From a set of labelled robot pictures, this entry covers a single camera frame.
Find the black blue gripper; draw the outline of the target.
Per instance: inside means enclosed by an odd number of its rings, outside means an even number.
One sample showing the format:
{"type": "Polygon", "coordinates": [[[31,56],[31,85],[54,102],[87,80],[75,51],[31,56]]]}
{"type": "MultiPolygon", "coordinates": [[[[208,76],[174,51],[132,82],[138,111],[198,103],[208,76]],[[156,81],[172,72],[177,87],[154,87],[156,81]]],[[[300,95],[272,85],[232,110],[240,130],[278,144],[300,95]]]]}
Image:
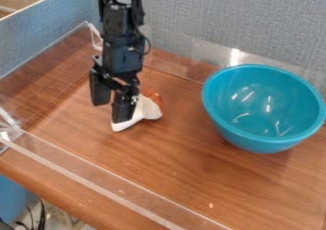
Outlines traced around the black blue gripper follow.
{"type": "MultiPolygon", "coordinates": [[[[98,0],[102,22],[102,56],[95,57],[90,71],[91,100],[95,106],[110,103],[111,91],[138,87],[149,39],[140,28],[145,25],[144,0],[98,0]]],[[[138,93],[115,92],[113,122],[129,121],[136,112],[138,93]]]]}

